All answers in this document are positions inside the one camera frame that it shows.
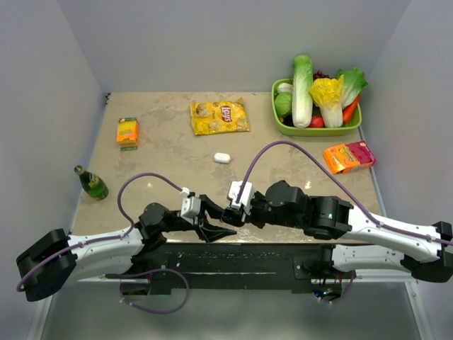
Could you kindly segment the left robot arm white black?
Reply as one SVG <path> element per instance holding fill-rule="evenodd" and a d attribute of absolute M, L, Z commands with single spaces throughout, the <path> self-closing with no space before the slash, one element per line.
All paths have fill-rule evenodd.
<path fill-rule="evenodd" d="M 65 284 L 104 274 L 126 273 L 142 276 L 149 254 L 166 243 L 165 233 L 194 231 L 204 242 L 214 242 L 236 234 L 225 227 L 211 225 L 224 211 L 207 196 L 183 199 L 180 210 L 169 210 L 160 203 L 145 207 L 137 222 L 128 228 L 76 236 L 54 229 L 37 240 L 16 259 L 21 279 L 17 291 L 35 302 L 54 295 Z"/>

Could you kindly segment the red tomato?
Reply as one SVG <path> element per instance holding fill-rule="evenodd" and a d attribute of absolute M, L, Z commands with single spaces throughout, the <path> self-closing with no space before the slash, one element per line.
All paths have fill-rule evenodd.
<path fill-rule="evenodd" d="M 324 128 L 323 118 L 319 115 L 313 115 L 309 125 L 310 128 Z"/>

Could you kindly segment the white earbud charging case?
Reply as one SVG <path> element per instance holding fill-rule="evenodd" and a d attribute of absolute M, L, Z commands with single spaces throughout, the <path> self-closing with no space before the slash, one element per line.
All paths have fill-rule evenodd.
<path fill-rule="evenodd" d="M 217 152 L 213 155 L 213 160 L 219 164 L 229 164 L 231 156 L 227 153 Z"/>

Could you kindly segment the yellow Lays chips bag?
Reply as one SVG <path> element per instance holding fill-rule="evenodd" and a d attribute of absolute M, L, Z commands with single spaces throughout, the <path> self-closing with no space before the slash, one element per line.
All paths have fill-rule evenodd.
<path fill-rule="evenodd" d="M 243 98 L 190 104 L 191 123 L 197 136 L 250 132 Z"/>

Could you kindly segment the orange carrot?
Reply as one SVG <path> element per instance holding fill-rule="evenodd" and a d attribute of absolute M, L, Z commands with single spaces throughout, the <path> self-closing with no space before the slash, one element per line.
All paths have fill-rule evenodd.
<path fill-rule="evenodd" d="M 357 98 L 347 107 L 343 109 L 343 123 L 347 124 L 352 119 L 352 116 L 357 108 L 358 103 L 360 102 L 361 94 L 357 96 Z"/>

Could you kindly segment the green plastic basket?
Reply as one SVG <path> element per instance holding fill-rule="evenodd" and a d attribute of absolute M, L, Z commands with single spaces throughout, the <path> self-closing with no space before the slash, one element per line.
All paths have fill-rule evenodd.
<path fill-rule="evenodd" d="M 313 128 L 313 127 L 306 127 L 299 129 L 294 126 L 285 125 L 277 116 L 277 112 L 275 109 L 275 98 L 277 96 L 277 88 L 280 84 L 292 84 L 292 79 L 279 79 L 274 82 L 272 85 L 272 109 L 275 122 L 277 124 L 278 130 L 287 136 L 296 136 L 296 137 L 336 137 L 336 136 L 343 136 L 347 135 L 348 133 L 352 132 L 359 128 L 362 123 L 362 111 L 360 104 L 357 104 L 355 107 L 355 111 L 350 119 L 350 121 L 343 125 L 342 127 L 337 128 Z"/>

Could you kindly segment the green glass bottle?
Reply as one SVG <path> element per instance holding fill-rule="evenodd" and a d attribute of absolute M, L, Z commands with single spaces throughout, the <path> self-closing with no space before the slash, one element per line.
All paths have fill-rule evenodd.
<path fill-rule="evenodd" d="M 74 167 L 74 173 L 79 177 L 83 190 L 95 200 L 103 200 L 109 194 L 105 182 L 97 175 L 85 170 L 81 165 Z"/>

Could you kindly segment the green lettuce leaf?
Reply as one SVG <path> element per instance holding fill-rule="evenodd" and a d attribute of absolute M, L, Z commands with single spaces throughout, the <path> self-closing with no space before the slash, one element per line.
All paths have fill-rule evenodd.
<path fill-rule="evenodd" d="M 357 67 L 353 69 L 339 69 L 336 78 L 343 77 L 342 108 L 348 107 L 367 87 L 365 72 Z"/>

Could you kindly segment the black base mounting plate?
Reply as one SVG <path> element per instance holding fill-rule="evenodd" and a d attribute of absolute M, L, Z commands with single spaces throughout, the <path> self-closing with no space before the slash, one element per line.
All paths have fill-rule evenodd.
<path fill-rule="evenodd" d="M 167 243 L 132 257 L 107 278 L 150 278 L 152 294 L 172 289 L 289 290 L 312 293 L 311 282 L 352 278 L 333 267 L 332 244 Z"/>

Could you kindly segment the long napa cabbage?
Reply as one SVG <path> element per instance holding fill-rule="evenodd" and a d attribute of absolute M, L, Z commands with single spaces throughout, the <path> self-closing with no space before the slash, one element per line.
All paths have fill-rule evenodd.
<path fill-rule="evenodd" d="M 309 89 L 313 85 L 312 60 L 298 55 L 293 61 L 292 121 L 296 128 L 307 128 L 311 123 L 313 101 Z"/>

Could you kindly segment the dark red grapes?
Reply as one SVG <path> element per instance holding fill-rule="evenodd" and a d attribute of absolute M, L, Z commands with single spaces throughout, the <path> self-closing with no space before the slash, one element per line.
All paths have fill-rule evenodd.
<path fill-rule="evenodd" d="M 330 79 L 331 77 L 327 74 L 324 74 L 322 71 L 317 71 L 316 73 L 313 74 L 313 80 L 317 79 Z"/>

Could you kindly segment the white cauliflower piece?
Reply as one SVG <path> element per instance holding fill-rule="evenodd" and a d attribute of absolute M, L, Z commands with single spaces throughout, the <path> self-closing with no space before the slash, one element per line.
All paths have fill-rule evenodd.
<path fill-rule="evenodd" d="M 293 91 L 293 86 L 289 83 L 282 82 L 277 85 L 277 93 L 282 94 L 282 93 L 289 93 L 291 94 Z"/>

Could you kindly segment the orange pink snack box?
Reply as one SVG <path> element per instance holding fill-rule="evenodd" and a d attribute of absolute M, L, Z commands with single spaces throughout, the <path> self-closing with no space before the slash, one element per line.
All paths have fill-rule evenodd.
<path fill-rule="evenodd" d="M 329 147 L 324 150 L 323 157 L 332 174 L 370 168 L 377 161 L 364 140 Z"/>

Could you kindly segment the orange yellow sponge pack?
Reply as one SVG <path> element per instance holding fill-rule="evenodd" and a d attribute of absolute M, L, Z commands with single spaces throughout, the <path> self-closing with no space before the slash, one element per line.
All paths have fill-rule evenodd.
<path fill-rule="evenodd" d="M 122 152 L 136 150 L 139 145 L 139 122 L 136 118 L 120 118 L 116 142 Z"/>

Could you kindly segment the round green cabbage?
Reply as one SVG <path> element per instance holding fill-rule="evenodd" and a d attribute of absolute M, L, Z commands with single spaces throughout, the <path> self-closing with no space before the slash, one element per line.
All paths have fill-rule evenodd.
<path fill-rule="evenodd" d="M 292 94 L 290 92 L 279 93 L 274 100 L 277 116 L 286 117 L 292 113 Z"/>

